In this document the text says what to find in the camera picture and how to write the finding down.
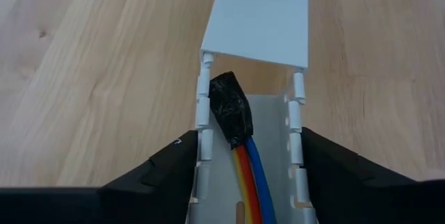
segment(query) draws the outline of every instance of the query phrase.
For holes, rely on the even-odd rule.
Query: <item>wood grain surface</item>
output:
[[[0,0],[0,185],[102,185],[194,125],[213,0]],[[310,0],[303,122],[445,178],[445,0]],[[218,56],[247,93],[287,67]]]

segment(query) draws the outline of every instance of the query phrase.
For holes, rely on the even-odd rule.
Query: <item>electrical wire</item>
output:
[[[249,137],[248,141],[245,142],[245,147],[249,153],[253,174],[255,176],[255,182],[257,183],[258,198],[264,224],[275,224],[277,221],[275,218],[275,211],[273,209],[272,197],[270,196],[266,175],[264,174],[258,149],[252,137]]]
[[[243,171],[243,178],[245,180],[245,187],[248,195],[248,202],[250,203],[250,213],[252,215],[252,223],[261,224],[261,210],[257,195],[257,188],[253,178],[252,170],[250,169],[249,155],[244,145],[235,148],[238,155],[241,170]]]
[[[235,149],[232,150],[232,155],[233,155],[234,161],[235,161],[236,174],[238,175],[239,188],[241,190],[241,195],[243,196],[243,201],[245,203],[244,208],[245,208],[246,222],[247,222],[247,224],[253,224],[252,223],[252,212],[250,210],[248,190],[245,185],[245,180],[244,180],[244,176],[243,176],[243,171],[241,169],[239,157],[238,157],[238,154],[236,153]]]

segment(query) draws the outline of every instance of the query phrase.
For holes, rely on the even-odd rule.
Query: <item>blue wire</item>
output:
[[[259,206],[261,208],[261,215],[264,224],[276,224],[275,211],[273,209],[272,197],[270,196],[269,187],[267,185],[266,175],[264,174],[263,165],[259,158],[257,146],[253,138],[249,137],[245,142],[245,147],[248,150],[250,163],[252,163],[253,175],[257,183],[257,192],[259,198]]]

